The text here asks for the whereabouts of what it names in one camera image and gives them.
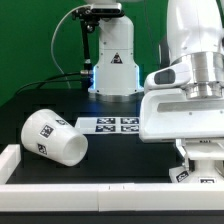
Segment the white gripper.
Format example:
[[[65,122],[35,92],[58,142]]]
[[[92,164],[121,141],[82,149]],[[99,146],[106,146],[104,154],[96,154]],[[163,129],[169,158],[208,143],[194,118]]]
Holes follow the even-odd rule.
[[[224,138],[224,100],[188,100],[183,90],[153,90],[140,107],[139,137],[143,142],[175,140],[188,170],[184,139]]]

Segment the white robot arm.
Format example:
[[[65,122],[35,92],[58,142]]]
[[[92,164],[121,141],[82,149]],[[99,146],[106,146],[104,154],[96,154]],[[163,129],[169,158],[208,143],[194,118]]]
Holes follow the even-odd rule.
[[[116,18],[121,0],[90,0],[101,18],[99,61],[89,92],[102,99],[144,95],[139,136],[176,142],[197,167],[224,160],[224,28],[216,0],[168,0],[168,65],[140,81],[133,25]]]

